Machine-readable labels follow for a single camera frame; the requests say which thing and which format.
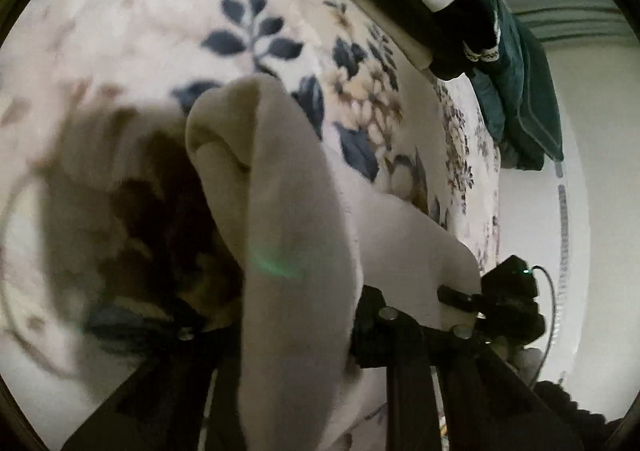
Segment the white wall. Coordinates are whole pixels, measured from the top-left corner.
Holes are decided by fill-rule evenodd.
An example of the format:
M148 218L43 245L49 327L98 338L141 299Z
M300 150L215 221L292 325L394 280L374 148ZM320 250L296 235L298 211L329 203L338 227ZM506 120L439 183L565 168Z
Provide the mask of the white wall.
M547 53L575 131L591 227L586 318L564 385L581 407L617 418L640 389L640 48Z

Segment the white cloth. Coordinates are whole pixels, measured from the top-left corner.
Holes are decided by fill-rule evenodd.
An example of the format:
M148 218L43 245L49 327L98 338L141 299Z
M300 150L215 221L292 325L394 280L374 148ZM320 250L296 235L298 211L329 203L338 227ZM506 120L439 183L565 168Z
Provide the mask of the white cloth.
M360 264L389 304L439 326L437 285L474 291L476 260L321 145L270 76L203 94L187 147L245 270L239 412L248 448L327 449L385 402L383 370L347 361Z

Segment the silver rivet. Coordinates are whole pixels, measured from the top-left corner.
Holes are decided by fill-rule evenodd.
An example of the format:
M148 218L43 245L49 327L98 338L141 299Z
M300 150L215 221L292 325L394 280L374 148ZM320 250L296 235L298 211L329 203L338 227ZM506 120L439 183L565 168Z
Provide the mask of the silver rivet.
M385 321L395 321L398 319L398 310L392 306L383 306L378 311L378 315L380 316L380 319L384 319Z
M453 333L460 339L471 339L471 336L474 334L474 330L470 326L455 325L453 327Z
M183 327L178 331L178 339L180 339L180 341L191 341L194 337L190 328Z

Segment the green cloth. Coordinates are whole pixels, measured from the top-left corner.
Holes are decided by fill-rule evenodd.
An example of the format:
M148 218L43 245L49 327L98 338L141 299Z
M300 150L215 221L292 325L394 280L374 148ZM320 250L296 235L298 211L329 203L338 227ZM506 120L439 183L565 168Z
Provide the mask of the green cloth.
M564 160L558 101L545 51L502 0L482 0L500 23L498 58L481 60L471 83L502 166L541 170Z

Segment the black cable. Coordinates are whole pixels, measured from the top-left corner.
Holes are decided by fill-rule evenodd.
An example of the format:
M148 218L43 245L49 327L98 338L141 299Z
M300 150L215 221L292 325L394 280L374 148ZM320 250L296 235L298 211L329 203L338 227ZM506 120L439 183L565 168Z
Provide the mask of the black cable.
M544 267L540 267L539 265L534 265L531 268L531 272L533 273L533 271L536 271L536 270L540 270L545 273L546 281L549 284L549 289L551 291L551 330L549 330L549 339L546 342L546 349L545 349L544 355L542 356L542 361L540 361L538 370L536 370L536 373L533 375L533 378L529 383L530 388L533 388L535 386L540 376L540 372L542 371L542 367L545 365L546 359L549 357L549 352L551 351L551 345L553 343L554 335L556 334L556 313L558 310L558 305L556 304L556 287L554 286L554 282L551 279L551 276L549 275L548 272L546 272L546 269Z

